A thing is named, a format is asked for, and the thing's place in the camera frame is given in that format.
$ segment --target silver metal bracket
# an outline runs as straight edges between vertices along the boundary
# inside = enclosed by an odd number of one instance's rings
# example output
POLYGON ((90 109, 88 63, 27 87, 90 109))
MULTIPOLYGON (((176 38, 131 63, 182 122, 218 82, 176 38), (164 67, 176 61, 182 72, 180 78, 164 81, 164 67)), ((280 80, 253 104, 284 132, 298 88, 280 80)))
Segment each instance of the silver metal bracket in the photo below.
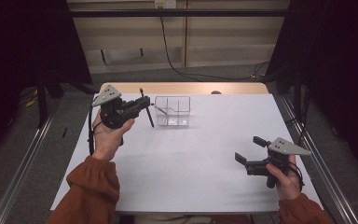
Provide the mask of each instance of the silver metal bracket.
POLYGON ((113 101, 121 96, 121 92, 116 90, 112 85, 107 85, 99 96, 92 102, 92 106, 103 105, 109 101, 113 101))
POLYGON ((311 152, 298 147, 295 144, 284 140, 283 138, 277 138, 273 143, 268 146, 268 149, 279 152, 283 155, 299 155, 299 156, 310 156, 311 152))

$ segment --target forearm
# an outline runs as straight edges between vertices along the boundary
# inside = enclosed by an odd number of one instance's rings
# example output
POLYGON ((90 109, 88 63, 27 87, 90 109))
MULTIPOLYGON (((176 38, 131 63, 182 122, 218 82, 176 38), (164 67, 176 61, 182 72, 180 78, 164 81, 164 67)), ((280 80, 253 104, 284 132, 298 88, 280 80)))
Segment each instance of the forearm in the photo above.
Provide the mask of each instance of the forearm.
POLYGON ((119 195, 114 163, 87 157, 67 181, 71 188, 48 223, 110 223, 119 195))
POLYGON ((278 217, 284 223, 330 223, 319 204, 300 194, 293 200, 280 200, 278 217))

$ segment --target table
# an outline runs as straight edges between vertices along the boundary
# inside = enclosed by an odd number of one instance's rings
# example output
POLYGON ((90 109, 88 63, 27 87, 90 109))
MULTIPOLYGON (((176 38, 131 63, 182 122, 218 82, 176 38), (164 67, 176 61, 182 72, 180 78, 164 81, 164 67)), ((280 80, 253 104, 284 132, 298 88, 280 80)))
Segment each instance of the table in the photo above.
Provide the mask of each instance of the table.
MULTIPOLYGON (((234 160, 234 152, 253 161, 267 157, 267 151, 252 142, 254 135, 270 141, 278 136, 291 140, 264 84, 112 85, 123 93, 124 100, 139 97, 140 94, 129 92, 137 92, 140 87, 151 99, 161 93, 192 93, 187 94, 192 102, 189 128, 157 126, 152 129, 147 115, 141 112, 131 131, 124 136, 125 145, 114 158, 121 185, 119 213, 226 214, 278 209, 276 189, 266 187, 267 178, 248 176, 243 166, 234 160), (211 95, 211 91, 225 94, 211 95)), ((67 174, 87 156, 87 128, 86 122, 67 174)), ((304 174, 303 192, 321 205, 299 158, 297 163, 304 174)), ((63 183, 52 209, 67 190, 63 183)))

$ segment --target clear plastic box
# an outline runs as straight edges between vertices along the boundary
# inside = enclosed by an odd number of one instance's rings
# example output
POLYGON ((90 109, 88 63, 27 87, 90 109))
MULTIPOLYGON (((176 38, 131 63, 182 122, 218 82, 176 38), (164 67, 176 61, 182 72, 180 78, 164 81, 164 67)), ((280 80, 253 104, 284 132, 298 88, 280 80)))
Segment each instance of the clear plastic box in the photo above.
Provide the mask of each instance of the clear plastic box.
POLYGON ((157 125, 188 126, 190 123, 190 97, 156 96, 157 125))

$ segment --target person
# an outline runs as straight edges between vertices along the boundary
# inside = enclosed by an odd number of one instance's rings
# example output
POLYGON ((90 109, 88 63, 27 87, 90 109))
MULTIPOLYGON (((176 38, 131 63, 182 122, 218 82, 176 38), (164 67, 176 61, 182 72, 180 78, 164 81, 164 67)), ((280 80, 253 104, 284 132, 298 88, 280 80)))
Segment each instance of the person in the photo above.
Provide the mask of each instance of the person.
MULTIPOLYGON (((70 189, 49 217, 48 224, 111 223, 120 189, 116 165, 111 160, 115 157, 121 137, 134 122, 134 119, 129 119, 120 129, 112 130, 101 123, 98 113, 92 124, 92 127, 97 126, 94 130, 95 152, 67 176, 70 189)), ((290 156, 289 160, 296 164, 295 156, 290 156)), ((267 169, 278 179, 276 189, 280 197, 278 218, 281 223, 330 223, 319 205, 301 193, 295 173, 284 175, 271 164, 267 165, 267 169)), ((246 216, 212 216, 211 223, 250 222, 246 216)))

